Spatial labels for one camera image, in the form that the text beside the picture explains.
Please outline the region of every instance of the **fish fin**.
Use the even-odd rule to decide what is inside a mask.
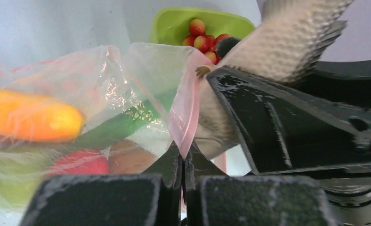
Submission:
[[[312,55],[308,63],[305,65],[306,74],[310,74],[312,69],[316,67],[323,52],[341,36],[342,31],[347,27],[347,21],[340,20],[332,24],[323,36],[322,41],[317,45],[315,53]]]
[[[241,39],[236,37],[228,37],[216,43],[216,53],[220,58],[224,58],[225,55],[239,43]]]
[[[296,2],[302,0],[265,0],[262,9],[262,21],[267,20],[279,12],[291,8]]]
[[[195,70],[195,72],[197,73],[197,77],[200,80],[202,80],[206,74],[209,74],[212,71],[213,71],[213,66],[210,66],[210,65],[202,65],[202,66],[197,67]]]

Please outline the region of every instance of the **screw hole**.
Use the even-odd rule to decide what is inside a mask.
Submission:
[[[369,129],[369,124],[358,118],[349,118],[348,122],[359,132],[366,131]]]

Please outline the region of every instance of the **toy fish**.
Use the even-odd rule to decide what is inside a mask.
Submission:
[[[354,0],[266,0],[262,23],[215,66],[200,66],[200,115],[195,141],[209,159],[239,144],[236,128],[206,80],[223,66],[285,85],[310,74],[324,50],[346,28],[337,21]]]

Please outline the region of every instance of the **metal cylinder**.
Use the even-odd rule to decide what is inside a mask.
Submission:
[[[324,187],[339,225],[371,226],[371,186]]]

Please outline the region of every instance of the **brown potato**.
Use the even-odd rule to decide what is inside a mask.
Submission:
[[[112,174],[137,174],[146,170],[156,155],[131,140],[120,140],[111,146],[108,162]]]

